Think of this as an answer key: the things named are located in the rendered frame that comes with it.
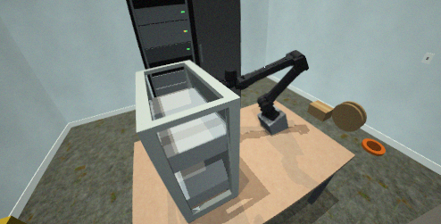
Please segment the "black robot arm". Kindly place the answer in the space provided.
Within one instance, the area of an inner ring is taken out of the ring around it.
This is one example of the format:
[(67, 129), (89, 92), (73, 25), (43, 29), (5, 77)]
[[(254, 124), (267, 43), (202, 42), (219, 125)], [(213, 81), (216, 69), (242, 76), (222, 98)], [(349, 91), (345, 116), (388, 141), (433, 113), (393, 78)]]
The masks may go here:
[[(292, 55), (292, 56), (291, 56)], [(266, 118), (274, 121), (280, 113), (275, 111), (274, 101), (275, 99), (291, 84), (291, 82), (302, 72), (309, 69), (306, 57), (297, 50), (286, 54), (280, 60), (277, 60), (269, 65), (260, 68), (257, 71), (247, 73), (237, 77), (237, 71), (235, 68), (225, 69), (225, 81), (227, 82), (227, 88), (235, 87), (235, 89), (243, 90), (254, 82), (266, 78), (271, 74), (281, 71), (287, 67), (293, 66), (291, 70), (281, 79), (281, 81), (269, 92), (260, 96), (257, 99), (260, 111)], [(226, 83), (225, 82), (225, 83)], [(265, 97), (266, 96), (266, 97)], [(267, 98), (267, 99), (266, 99)], [(264, 115), (265, 114), (265, 115)]]

